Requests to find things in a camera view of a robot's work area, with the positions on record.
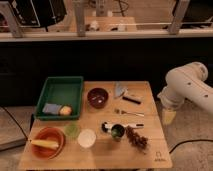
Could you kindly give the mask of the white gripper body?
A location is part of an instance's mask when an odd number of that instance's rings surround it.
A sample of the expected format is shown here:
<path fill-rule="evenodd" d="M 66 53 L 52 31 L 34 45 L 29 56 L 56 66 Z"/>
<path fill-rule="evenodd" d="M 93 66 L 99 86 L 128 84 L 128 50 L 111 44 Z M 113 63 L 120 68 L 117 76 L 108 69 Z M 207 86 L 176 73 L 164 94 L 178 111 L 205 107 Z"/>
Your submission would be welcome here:
<path fill-rule="evenodd" d="M 176 102 L 175 93 L 168 87 L 164 87 L 162 91 L 157 95 L 160 99 L 161 104 L 165 109 L 176 110 L 178 105 Z"/>

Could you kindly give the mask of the yellow gripper fingers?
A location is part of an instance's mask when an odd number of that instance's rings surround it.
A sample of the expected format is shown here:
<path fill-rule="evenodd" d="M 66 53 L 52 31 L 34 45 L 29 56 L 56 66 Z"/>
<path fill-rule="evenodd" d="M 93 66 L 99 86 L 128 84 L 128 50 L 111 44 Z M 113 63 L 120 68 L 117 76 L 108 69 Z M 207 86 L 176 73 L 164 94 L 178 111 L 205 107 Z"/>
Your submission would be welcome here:
<path fill-rule="evenodd" d="M 162 122 L 164 125 L 169 125 L 172 123 L 176 116 L 176 112 L 174 110 L 164 109 L 162 111 Z"/>

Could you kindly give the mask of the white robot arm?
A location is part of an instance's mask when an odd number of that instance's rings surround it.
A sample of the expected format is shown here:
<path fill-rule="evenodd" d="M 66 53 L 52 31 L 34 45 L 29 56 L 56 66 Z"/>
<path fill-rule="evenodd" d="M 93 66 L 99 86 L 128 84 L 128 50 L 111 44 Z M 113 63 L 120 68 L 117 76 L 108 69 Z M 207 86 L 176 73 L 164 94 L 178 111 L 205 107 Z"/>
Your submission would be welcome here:
<path fill-rule="evenodd" d="M 207 78 L 208 69 L 200 62 L 173 68 L 166 74 L 166 86 L 157 95 L 163 106 L 164 125 L 172 123 L 186 99 L 213 114 L 213 87 L 205 83 Z"/>

